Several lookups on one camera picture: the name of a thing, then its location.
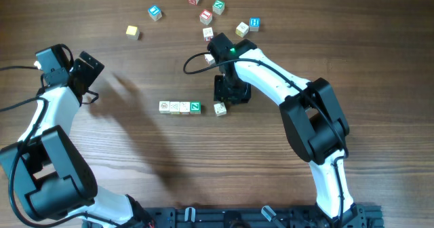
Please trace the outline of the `yellow edged wooden block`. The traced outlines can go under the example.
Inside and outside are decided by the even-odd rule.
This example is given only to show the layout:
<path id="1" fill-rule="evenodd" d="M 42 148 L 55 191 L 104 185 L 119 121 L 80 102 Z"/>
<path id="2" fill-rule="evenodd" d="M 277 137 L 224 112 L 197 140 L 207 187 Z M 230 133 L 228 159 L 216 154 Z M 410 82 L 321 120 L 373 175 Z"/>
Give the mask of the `yellow edged wooden block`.
<path id="1" fill-rule="evenodd" d="M 180 114 L 180 102 L 170 101 L 170 113 L 171 114 Z"/>

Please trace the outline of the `red drawing wooden block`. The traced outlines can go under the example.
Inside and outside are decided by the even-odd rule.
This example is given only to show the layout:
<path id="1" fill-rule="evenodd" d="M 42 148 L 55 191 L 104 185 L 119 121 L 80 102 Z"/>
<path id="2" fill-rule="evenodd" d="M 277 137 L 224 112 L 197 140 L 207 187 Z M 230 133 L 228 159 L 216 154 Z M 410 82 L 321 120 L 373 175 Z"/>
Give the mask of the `red drawing wooden block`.
<path id="1" fill-rule="evenodd" d="M 170 114 L 170 101 L 159 101 L 159 112 L 161 114 Z"/>

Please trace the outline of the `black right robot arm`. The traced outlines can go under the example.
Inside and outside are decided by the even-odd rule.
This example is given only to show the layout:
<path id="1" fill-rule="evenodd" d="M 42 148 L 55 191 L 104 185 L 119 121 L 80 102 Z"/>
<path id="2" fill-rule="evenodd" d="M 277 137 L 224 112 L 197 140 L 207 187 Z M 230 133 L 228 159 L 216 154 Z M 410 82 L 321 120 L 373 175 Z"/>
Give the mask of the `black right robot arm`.
<path id="1" fill-rule="evenodd" d="M 331 85 L 323 78 L 309 81 L 287 72 L 247 39 L 234 44 L 221 33 L 207 50 L 220 71 L 214 99 L 247 103 L 252 87 L 268 96 L 279 107 L 291 148 L 311 168 L 318 208 L 333 226 L 342 226 L 353 205 L 343 169 L 349 125 Z"/>

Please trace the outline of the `white green sided block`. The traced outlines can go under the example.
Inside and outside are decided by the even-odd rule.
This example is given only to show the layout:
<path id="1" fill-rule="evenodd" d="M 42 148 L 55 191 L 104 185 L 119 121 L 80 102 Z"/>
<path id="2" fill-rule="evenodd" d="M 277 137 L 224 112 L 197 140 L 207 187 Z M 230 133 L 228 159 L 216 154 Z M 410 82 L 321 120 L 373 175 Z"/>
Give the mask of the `white green sided block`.
<path id="1" fill-rule="evenodd" d="M 222 115 L 226 115 L 227 109 L 226 109 L 225 104 L 223 102 L 219 102 L 219 103 L 214 104 L 214 112 L 215 112 L 217 117 L 220 117 Z"/>

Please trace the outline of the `green Z wooden block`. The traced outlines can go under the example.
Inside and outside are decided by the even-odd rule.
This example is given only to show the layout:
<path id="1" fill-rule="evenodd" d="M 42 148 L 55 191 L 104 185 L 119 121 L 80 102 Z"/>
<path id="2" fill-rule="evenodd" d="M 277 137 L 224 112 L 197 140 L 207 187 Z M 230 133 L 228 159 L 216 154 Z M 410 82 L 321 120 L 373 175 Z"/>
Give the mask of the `green Z wooden block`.
<path id="1" fill-rule="evenodd" d="M 190 102 L 190 114 L 200 114 L 201 113 L 201 103 L 199 101 Z"/>

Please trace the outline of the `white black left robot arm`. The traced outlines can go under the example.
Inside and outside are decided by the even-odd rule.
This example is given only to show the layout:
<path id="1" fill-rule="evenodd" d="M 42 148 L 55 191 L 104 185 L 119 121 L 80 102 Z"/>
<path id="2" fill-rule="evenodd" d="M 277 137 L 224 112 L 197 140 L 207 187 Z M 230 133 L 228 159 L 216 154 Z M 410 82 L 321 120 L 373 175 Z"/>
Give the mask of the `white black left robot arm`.
<path id="1" fill-rule="evenodd" d="M 37 109 L 17 142 L 1 150 L 14 214 L 29 227 L 55 227 L 74 218 L 88 227 L 154 227 L 155 220 L 135 199 L 98 186 L 68 137 L 83 95 L 104 65 L 87 52 L 74 59 L 65 44 L 35 55 L 41 87 L 30 101 Z"/>

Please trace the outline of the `white red striped block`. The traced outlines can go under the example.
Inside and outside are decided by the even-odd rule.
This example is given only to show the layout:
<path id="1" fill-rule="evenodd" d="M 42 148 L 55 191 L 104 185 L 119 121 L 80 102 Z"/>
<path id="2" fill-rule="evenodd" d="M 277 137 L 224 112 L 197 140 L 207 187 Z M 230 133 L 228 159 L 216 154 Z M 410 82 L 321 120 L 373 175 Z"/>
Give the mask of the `white red striped block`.
<path id="1" fill-rule="evenodd" d="M 191 113 L 190 102 L 180 102 L 180 114 L 189 115 Z"/>

